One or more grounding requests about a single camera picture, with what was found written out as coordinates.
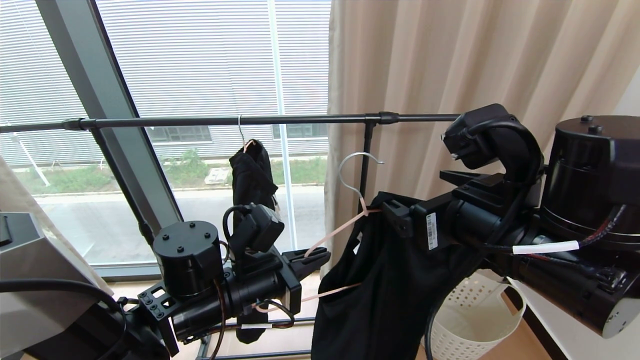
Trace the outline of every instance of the curtain fold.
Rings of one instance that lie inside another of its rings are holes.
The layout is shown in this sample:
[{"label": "curtain fold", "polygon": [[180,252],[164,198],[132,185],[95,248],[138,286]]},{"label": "curtain fold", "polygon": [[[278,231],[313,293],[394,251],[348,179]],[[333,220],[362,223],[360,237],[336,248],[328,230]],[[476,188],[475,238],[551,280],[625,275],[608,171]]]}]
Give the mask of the curtain fold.
[{"label": "curtain fold", "polygon": [[13,173],[9,165],[4,162],[2,156],[0,156],[0,211],[34,214],[40,222],[40,226],[42,226],[42,231],[48,238],[52,240],[58,239],[58,241],[71,252],[69,256],[75,256],[80,262],[86,264],[86,268],[79,270],[99,288],[110,295],[113,294],[113,291],[107,283],[87,264],[64,235],[58,231],[51,219]]},{"label": "curtain fold", "polygon": [[[330,19],[328,112],[461,113],[499,102],[548,155],[554,126],[611,113],[640,64],[640,1],[336,0]],[[440,141],[448,123],[377,126],[365,199],[380,190],[427,199],[452,189],[438,171],[466,170]],[[326,228],[356,215],[337,181],[362,151],[364,126],[330,125]],[[344,179],[358,186],[361,160]],[[499,164],[479,169],[496,172]],[[329,243],[332,263],[348,234]]]}]

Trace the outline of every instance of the clothes hanger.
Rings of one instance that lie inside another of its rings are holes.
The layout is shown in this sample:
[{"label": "clothes hanger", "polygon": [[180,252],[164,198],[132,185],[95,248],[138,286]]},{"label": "clothes hanger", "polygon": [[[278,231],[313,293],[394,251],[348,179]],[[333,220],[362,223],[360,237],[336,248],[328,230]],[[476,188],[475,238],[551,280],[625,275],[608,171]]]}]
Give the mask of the clothes hanger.
[{"label": "clothes hanger", "polygon": [[[360,190],[354,188],[353,186],[348,185],[347,183],[344,182],[344,179],[342,178],[342,167],[344,166],[345,162],[347,162],[348,159],[351,159],[352,157],[358,156],[358,155],[368,156],[368,157],[372,158],[377,164],[384,164],[385,162],[376,159],[375,156],[369,154],[368,152],[360,151],[360,152],[354,152],[353,154],[348,155],[346,158],[344,158],[342,160],[342,162],[340,163],[340,166],[338,166],[338,178],[340,179],[340,182],[346,188],[349,188],[349,189],[353,190],[354,192],[356,192],[358,194],[358,198],[360,200],[360,203],[362,204],[362,212],[357,214],[351,220],[349,220],[346,223],[342,224],[340,227],[338,227],[336,230],[332,231],[330,234],[327,234],[324,238],[320,239],[320,241],[318,241],[317,243],[315,243],[311,248],[309,248],[307,250],[307,252],[305,253],[305,258],[307,258],[309,256],[309,254],[311,254],[313,252],[313,250],[315,250],[318,246],[322,245],[324,242],[326,242],[327,240],[329,240],[331,237],[335,236],[337,233],[341,232],[342,230],[345,230],[347,227],[349,227],[349,225],[351,225],[354,222],[356,222],[359,218],[369,216],[369,214],[371,214],[371,213],[377,213],[377,212],[382,211],[380,209],[372,209],[372,210],[367,209],[367,204],[365,203],[364,197],[362,196],[362,193],[360,193]],[[358,282],[357,284],[343,286],[341,288],[333,289],[333,290],[330,290],[330,291],[326,291],[324,293],[320,293],[320,294],[317,294],[317,295],[305,297],[300,302],[306,302],[306,301],[309,301],[309,300],[325,297],[327,295],[339,293],[340,291],[344,291],[344,290],[347,290],[347,289],[355,288],[356,286],[359,286],[359,285],[361,285],[361,282]],[[253,303],[252,304],[252,308],[254,308],[259,313],[270,313],[272,311],[278,310],[277,307],[263,309],[260,306],[258,306],[258,302]],[[272,325],[268,324],[268,323],[267,324],[252,324],[252,326],[256,327],[256,328],[258,328],[258,327],[260,327],[260,328],[271,328],[272,327]]]},{"label": "clothes hanger", "polygon": [[344,166],[344,163],[347,162],[348,159],[351,159],[354,156],[358,156],[358,155],[364,155],[364,156],[368,156],[370,158],[372,158],[376,163],[378,164],[384,164],[384,161],[380,161],[378,159],[376,159],[375,156],[369,154],[368,152],[354,152],[353,154],[350,154],[349,156],[347,156],[346,158],[344,158],[344,160],[342,160],[342,163],[340,163],[340,166],[338,167],[338,177],[340,178],[340,182],[348,189],[353,190],[354,192],[356,192],[358,194],[358,199],[360,200],[360,203],[362,205],[362,212],[357,214],[355,217],[353,217],[351,220],[347,221],[346,223],[342,224],[340,227],[338,227],[336,230],[332,231],[331,233],[327,234],[324,238],[320,239],[320,241],[318,241],[317,243],[315,243],[313,246],[311,246],[307,252],[305,253],[305,258],[307,258],[312,252],[313,250],[315,250],[318,246],[322,245],[324,242],[326,242],[327,240],[329,240],[330,238],[334,237],[337,233],[341,232],[342,230],[345,230],[347,227],[349,227],[349,225],[353,224],[354,222],[356,222],[359,218],[361,217],[366,217],[369,216],[369,214],[371,213],[377,213],[379,211],[379,209],[373,209],[373,210],[369,210],[367,209],[367,204],[364,201],[364,197],[362,196],[362,194],[360,193],[360,190],[354,188],[351,185],[348,185],[347,183],[344,182],[344,179],[342,178],[342,166]]},{"label": "clothes hanger", "polygon": [[255,144],[255,142],[253,140],[249,140],[249,142],[245,143],[244,142],[244,134],[242,134],[242,126],[240,126],[240,118],[242,117],[242,115],[238,115],[238,130],[240,130],[240,136],[242,137],[242,143],[243,143],[243,151],[242,152],[246,152],[246,148],[249,147],[249,145]]}]

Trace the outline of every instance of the corrugated metal wall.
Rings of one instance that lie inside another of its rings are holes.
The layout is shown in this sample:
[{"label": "corrugated metal wall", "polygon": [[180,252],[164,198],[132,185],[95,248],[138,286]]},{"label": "corrugated metal wall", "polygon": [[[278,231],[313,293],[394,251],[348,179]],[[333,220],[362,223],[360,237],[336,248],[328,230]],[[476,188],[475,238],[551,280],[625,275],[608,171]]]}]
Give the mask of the corrugated metal wall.
[{"label": "corrugated metal wall", "polygon": [[[285,113],[326,113],[330,1],[276,1]],[[276,115],[267,1],[98,1],[100,14],[141,116]],[[83,117],[33,1],[0,1],[0,121]],[[158,155],[198,149],[225,158],[241,146],[236,126],[210,127],[211,143],[155,143]],[[243,126],[275,156],[271,126]],[[39,164],[100,161],[88,133],[19,135]],[[325,138],[290,139],[291,155],[325,153]],[[0,136],[13,166],[28,165],[20,144]]]}]

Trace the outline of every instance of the barcode label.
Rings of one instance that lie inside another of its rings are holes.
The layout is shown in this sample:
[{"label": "barcode label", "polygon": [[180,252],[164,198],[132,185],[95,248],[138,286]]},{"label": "barcode label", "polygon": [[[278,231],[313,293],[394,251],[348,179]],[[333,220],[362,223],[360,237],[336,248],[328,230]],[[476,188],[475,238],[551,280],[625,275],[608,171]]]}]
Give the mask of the barcode label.
[{"label": "barcode label", "polygon": [[427,215],[427,239],[429,240],[429,250],[438,247],[438,225],[436,224],[436,213]]}]

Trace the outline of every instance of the perforated basket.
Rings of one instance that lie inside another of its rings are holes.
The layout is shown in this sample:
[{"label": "perforated basket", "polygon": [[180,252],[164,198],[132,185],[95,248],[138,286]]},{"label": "perforated basket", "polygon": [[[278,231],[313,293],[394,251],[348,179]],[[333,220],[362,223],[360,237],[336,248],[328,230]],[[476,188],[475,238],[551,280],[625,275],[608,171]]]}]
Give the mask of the perforated basket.
[{"label": "perforated basket", "polygon": [[475,273],[447,297],[431,331],[431,351],[438,360],[475,360],[509,336],[520,323],[527,304],[516,314],[500,296],[507,284]]}]

